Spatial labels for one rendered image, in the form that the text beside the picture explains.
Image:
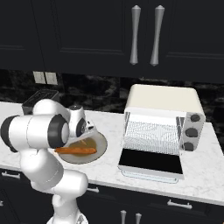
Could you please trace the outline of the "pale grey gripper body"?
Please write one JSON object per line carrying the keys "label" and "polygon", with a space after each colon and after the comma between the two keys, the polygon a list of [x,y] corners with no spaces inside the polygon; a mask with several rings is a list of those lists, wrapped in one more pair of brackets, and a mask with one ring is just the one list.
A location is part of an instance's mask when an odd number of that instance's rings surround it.
{"label": "pale grey gripper body", "polygon": [[93,136],[97,132],[98,132],[98,130],[96,128],[88,129],[85,133],[83,133],[79,137],[71,137],[70,142],[71,143],[79,142],[80,140],[83,140],[83,139]]}

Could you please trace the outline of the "orange baguette bread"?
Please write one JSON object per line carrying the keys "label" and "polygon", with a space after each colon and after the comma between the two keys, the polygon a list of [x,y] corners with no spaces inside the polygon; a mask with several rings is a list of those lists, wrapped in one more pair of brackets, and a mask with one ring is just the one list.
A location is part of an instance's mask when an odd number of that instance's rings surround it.
{"label": "orange baguette bread", "polygon": [[60,154],[95,154],[97,150],[95,148],[78,148],[78,147],[63,147],[63,148],[56,148],[54,150]]}

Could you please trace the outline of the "black toaster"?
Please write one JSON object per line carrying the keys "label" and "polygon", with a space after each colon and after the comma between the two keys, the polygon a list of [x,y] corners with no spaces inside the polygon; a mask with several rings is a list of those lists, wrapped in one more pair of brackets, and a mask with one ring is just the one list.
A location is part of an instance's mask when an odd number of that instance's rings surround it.
{"label": "black toaster", "polygon": [[51,99],[56,102],[59,102],[60,101],[59,92],[57,90],[51,90],[51,89],[40,89],[22,104],[22,110],[24,114],[31,115],[34,105],[42,99]]}

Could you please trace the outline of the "glass toaster oven door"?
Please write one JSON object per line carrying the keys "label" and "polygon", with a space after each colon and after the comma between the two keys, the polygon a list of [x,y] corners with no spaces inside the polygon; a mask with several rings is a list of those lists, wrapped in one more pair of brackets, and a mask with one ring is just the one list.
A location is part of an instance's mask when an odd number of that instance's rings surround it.
{"label": "glass toaster oven door", "polygon": [[118,168],[123,176],[136,179],[176,184],[184,178],[179,155],[123,148]]}

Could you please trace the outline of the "cream toaster oven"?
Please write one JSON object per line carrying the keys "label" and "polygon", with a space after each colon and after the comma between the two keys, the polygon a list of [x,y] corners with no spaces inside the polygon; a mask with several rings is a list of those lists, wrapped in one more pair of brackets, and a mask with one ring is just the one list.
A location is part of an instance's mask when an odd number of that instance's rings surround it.
{"label": "cream toaster oven", "polygon": [[[200,116],[192,122],[191,115]],[[179,150],[185,151],[184,143],[192,143],[197,149],[206,117],[195,89],[190,87],[166,87],[135,84],[130,88],[124,110],[123,137],[128,122],[175,125],[178,131]],[[197,137],[189,137],[186,130],[195,128]]]}

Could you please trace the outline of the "grey round plate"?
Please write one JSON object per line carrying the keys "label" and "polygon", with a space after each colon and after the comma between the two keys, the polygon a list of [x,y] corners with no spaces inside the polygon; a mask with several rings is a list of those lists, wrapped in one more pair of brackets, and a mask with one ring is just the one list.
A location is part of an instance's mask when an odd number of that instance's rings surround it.
{"label": "grey round plate", "polygon": [[89,154],[89,155],[59,154],[59,157],[70,164],[77,164],[77,165],[87,164],[101,157],[105,153],[108,147],[108,142],[106,137],[98,131],[96,131],[92,136],[85,138],[84,142],[86,143],[88,147],[95,148],[96,153]]}

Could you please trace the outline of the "black drawer front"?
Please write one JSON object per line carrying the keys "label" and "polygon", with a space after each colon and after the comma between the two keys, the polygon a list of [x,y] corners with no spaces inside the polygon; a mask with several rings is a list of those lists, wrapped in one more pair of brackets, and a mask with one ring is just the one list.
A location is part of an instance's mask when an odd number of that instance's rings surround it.
{"label": "black drawer front", "polygon": [[102,200],[110,204],[116,203],[125,206],[135,206],[137,203],[133,193],[128,190],[110,187],[105,185],[93,185],[89,184],[87,188],[96,188],[98,187],[100,192],[90,192],[86,191],[85,196],[95,200]]}
{"label": "black drawer front", "polygon": [[[144,192],[135,192],[133,196],[136,206],[147,213],[150,224],[224,224],[224,206]],[[179,204],[190,203],[192,209],[167,206],[168,200]]]}
{"label": "black drawer front", "polygon": [[[8,172],[9,174],[20,173],[20,179],[3,177],[1,172]],[[21,171],[7,170],[3,168],[0,168],[0,186],[5,189],[19,192],[32,189],[30,180]]]}

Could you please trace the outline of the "beige wall switch plate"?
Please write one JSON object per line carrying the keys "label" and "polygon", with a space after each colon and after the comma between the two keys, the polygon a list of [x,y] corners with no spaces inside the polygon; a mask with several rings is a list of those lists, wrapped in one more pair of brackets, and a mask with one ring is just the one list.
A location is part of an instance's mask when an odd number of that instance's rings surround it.
{"label": "beige wall switch plate", "polygon": [[34,80],[37,84],[45,84],[46,79],[45,79],[45,74],[43,72],[33,72]]}
{"label": "beige wall switch plate", "polygon": [[45,73],[46,83],[49,85],[57,85],[57,74],[56,73]]}

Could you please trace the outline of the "black wall cupboard door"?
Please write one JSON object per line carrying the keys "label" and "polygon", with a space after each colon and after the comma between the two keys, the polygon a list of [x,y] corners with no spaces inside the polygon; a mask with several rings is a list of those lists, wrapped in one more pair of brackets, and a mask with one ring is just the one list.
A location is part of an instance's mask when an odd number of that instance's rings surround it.
{"label": "black wall cupboard door", "polygon": [[[31,0],[47,72],[138,77],[144,65],[147,0]],[[136,65],[131,9],[138,5]]]}
{"label": "black wall cupboard door", "polygon": [[[164,15],[153,66],[158,6]],[[144,61],[147,78],[223,84],[224,0],[149,0]]]}
{"label": "black wall cupboard door", "polygon": [[45,70],[32,0],[0,0],[0,68]]}

